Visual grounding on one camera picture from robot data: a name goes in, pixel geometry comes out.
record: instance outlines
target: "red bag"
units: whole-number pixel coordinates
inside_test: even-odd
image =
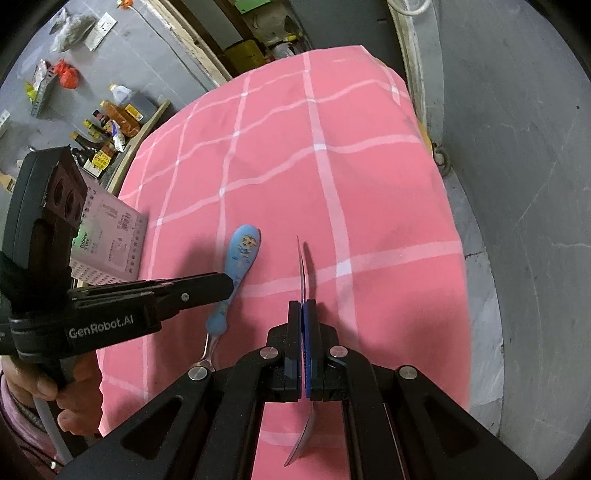
[[[76,70],[72,65],[67,64],[64,59],[61,59],[57,63],[54,71],[58,74],[62,87],[69,89],[78,87],[80,83],[78,70]]]

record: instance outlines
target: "wooden frame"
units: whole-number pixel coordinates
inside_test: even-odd
[[[232,80],[232,75],[220,58],[213,52],[211,46],[208,45],[187,19],[181,15],[170,0],[144,1],[152,13],[187,47],[189,53],[201,64],[214,83],[222,85]]]

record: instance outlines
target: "human hand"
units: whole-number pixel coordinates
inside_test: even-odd
[[[57,424],[64,432],[90,436],[96,433],[102,417],[103,395],[99,390],[102,374],[96,352],[80,355],[74,365],[74,381],[58,391],[56,383],[35,365],[12,356],[2,357],[2,371],[8,388],[23,405],[35,408],[33,397],[57,401],[63,409]]]

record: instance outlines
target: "pink tablecloth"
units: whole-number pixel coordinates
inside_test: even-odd
[[[219,271],[237,227],[261,230],[219,366],[265,345],[287,320],[299,298],[299,236],[320,320],[341,343],[378,365],[416,365],[467,404],[462,246],[404,82],[364,48],[280,60],[204,95],[144,142],[121,198],[150,217],[141,278]],[[209,310],[182,312],[156,335],[100,352],[103,432],[200,358]],[[254,478],[348,478],[337,404],[319,407],[307,454],[282,468],[309,408],[265,407]]]

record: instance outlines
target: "yellow container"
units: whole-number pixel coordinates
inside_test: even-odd
[[[244,40],[228,47],[226,58],[236,67],[238,73],[248,72],[263,66],[267,61],[254,40]]]

